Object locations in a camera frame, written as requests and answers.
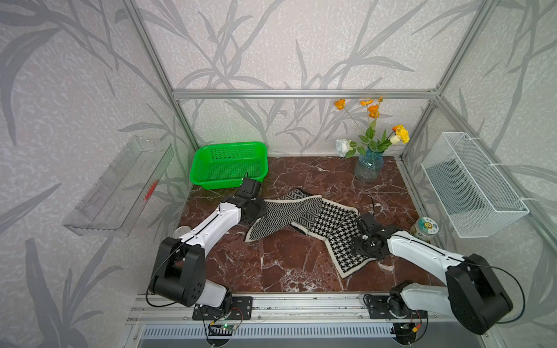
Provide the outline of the black white patterned scarf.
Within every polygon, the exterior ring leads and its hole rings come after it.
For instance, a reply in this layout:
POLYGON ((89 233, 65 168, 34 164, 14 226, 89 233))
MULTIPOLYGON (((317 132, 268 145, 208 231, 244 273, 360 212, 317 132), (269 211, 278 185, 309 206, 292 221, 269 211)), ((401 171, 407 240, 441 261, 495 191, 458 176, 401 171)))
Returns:
POLYGON ((375 261, 353 251, 355 237, 360 235, 360 214, 348 207, 309 194, 300 188, 276 200, 266 200, 267 213, 258 218, 246 233, 246 242, 256 242, 291 227, 325 243, 333 264, 342 278, 347 278, 375 261))

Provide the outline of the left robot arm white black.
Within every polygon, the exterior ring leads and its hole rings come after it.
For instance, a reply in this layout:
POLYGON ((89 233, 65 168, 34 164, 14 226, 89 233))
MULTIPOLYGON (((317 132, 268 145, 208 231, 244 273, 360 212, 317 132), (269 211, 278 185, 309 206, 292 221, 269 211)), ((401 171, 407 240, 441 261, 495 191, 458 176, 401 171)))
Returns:
POLYGON ((237 225, 250 226, 263 217, 266 203, 261 182, 244 178, 235 194, 225 197, 198 226, 176 230, 177 238, 164 239, 158 249, 146 294, 172 304, 207 307, 219 317, 232 311, 232 291, 207 280, 206 258, 214 246, 237 225))

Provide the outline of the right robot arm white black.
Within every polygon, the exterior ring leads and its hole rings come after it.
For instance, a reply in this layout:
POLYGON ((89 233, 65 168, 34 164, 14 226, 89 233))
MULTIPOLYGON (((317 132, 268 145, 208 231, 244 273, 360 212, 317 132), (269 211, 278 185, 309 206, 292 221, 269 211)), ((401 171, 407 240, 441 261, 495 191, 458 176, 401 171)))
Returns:
POLYGON ((407 318, 425 312, 455 318, 473 334, 484 334, 513 310, 513 303, 495 268, 483 257, 448 252, 397 226, 383 226, 366 213, 356 220, 352 253, 373 260, 405 259, 442 281, 425 286, 406 281, 392 288, 386 300, 367 299, 373 313, 407 318))

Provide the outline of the green plastic basket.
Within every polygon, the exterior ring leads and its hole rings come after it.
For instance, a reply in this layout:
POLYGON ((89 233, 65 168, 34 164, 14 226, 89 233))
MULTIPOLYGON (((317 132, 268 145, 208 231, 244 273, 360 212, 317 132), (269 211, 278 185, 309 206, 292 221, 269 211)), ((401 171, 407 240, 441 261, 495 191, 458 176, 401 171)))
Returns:
POLYGON ((263 182, 268 175, 268 148, 262 142, 214 144, 194 154, 190 181, 206 190, 241 186, 244 178, 263 182))

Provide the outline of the small tin can right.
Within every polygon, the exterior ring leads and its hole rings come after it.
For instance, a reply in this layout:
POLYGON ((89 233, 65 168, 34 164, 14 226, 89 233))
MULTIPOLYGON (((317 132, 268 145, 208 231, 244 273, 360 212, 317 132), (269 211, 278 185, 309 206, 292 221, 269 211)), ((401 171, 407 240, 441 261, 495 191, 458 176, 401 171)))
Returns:
POLYGON ((421 217, 410 229, 410 235, 424 242, 431 242, 439 232, 439 224, 430 217, 421 217))

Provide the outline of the small tin can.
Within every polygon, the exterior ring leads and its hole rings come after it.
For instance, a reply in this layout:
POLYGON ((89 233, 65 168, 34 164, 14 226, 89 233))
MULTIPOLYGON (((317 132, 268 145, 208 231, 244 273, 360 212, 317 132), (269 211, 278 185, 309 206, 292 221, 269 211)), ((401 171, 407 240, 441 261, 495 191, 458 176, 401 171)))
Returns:
POLYGON ((439 232, 439 224, 430 217, 421 217, 410 229, 410 235, 424 242, 431 242, 439 232))
POLYGON ((191 232, 191 228, 189 226, 181 226, 173 232, 174 239, 182 239, 184 235, 191 232))

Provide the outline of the small tin can left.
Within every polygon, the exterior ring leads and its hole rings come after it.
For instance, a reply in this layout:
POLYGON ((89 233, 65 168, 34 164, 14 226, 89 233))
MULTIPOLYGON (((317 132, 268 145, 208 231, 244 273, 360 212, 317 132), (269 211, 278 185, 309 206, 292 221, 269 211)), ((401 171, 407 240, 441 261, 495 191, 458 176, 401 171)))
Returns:
POLYGON ((191 232, 191 228, 189 226, 181 226, 173 232, 174 239, 182 239, 184 235, 191 232))

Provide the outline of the blue glass vase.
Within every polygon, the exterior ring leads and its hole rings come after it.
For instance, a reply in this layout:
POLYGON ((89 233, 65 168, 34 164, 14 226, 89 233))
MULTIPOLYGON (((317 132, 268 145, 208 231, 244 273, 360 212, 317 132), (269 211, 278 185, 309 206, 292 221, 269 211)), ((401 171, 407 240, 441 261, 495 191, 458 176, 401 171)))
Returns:
POLYGON ((359 155, 355 166, 355 177, 359 181, 371 183, 377 180, 383 167, 383 153, 367 149, 365 155, 359 155))

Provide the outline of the artificial flowers bouquet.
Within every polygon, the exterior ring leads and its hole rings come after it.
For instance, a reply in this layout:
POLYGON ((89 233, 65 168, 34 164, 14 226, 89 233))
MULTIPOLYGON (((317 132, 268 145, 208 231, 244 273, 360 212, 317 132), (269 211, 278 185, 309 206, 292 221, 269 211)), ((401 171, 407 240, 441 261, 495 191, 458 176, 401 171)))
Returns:
POLYGON ((368 122, 367 129, 361 129, 362 134, 358 136, 359 141, 338 139, 335 147, 338 155, 342 158, 351 158, 357 155, 366 155, 368 152, 383 153, 392 145, 407 144, 410 141, 410 133, 403 125, 394 126, 391 130, 385 129, 382 134, 377 135, 377 120, 381 116, 380 108, 384 97, 374 100, 362 100, 361 106, 367 107, 368 122))

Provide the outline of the left circuit board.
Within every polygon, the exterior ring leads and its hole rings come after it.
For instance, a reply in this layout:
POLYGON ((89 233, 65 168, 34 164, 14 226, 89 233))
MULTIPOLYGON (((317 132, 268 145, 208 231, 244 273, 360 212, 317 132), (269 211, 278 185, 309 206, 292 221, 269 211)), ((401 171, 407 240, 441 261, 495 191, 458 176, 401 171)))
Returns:
POLYGON ((209 336, 233 336, 240 328, 241 323, 214 323, 211 322, 207 329, 209 336))

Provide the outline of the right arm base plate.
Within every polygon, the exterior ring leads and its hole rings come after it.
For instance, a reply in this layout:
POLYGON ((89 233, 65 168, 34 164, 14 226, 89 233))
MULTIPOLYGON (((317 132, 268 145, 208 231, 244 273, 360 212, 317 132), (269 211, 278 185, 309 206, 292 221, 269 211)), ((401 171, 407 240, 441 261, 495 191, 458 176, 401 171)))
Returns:
POLYGON ((365 294, 364 305, 368 309, 370 319, 426 319, 426 311, 410 310, 402 298, 395 295, 365 294))

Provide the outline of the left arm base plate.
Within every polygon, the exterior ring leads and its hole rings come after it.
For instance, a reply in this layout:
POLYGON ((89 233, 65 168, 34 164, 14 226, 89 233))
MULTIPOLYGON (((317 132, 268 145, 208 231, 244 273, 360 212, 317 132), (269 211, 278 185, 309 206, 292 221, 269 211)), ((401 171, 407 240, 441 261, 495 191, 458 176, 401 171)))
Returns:
POLYGON ((223 307, 210 307, 196 304, 192 320, 250 320, 253 310, 252 297, 232 296, 223 307))

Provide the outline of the clear plastic wall tray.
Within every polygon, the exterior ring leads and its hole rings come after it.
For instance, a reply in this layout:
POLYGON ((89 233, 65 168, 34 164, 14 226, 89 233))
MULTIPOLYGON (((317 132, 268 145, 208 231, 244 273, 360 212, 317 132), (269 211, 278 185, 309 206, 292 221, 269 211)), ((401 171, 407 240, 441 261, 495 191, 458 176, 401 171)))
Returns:
POLYGON ((62 225, 78 236, 128 236, 173 156, 168 142, 132 136, 62 225))

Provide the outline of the aluminium front rail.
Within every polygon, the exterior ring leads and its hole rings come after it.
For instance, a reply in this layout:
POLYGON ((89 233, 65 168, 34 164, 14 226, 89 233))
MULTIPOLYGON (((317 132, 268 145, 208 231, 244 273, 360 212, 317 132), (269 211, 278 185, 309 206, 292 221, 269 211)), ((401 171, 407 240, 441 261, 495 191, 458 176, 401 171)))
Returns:
MULTIPOLYGON (((406 318, 396 318, 387 310, 369 310, 364 304, 364 294, 358 292, 316 292, 316 293, 241 293, 241 297, 252 297, 249 310, 238 313, 236 322, 242 324, 259 323, 395 323, 414 322, 456 322, 455 318, 429 311, 427 315, 413 314, 406 318)), ((150 297, 155 307, 147 304, 143 296, 138 296, 132 307, 127 325, 147 324, 202 324, 208 319, 194 320, 195 309, 173 304, 161 305, 166 300, 159 296, 150 297)))

